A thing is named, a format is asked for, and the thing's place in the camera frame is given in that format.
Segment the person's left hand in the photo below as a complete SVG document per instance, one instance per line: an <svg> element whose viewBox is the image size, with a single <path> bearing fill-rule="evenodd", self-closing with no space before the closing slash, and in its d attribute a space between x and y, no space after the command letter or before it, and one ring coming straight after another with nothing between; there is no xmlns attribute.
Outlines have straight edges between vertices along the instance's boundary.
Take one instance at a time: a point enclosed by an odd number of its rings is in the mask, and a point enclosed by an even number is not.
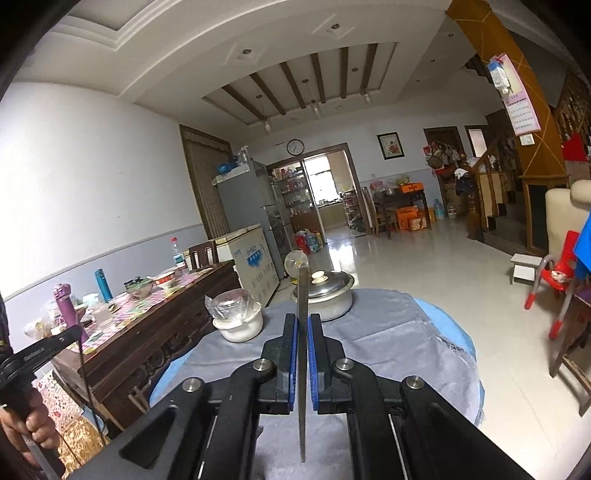
<svg viewBox="0 0 591 480"><path fill-rule="evenodd" d="M60 439L54 421L49 417L48 409L37 391L33 391L29 405L31 412L23 420L13 409L1 408L1 424L10 443L34 468L40 465L27 447L23 437L27 436L46 450L58 448Z"/></svg>

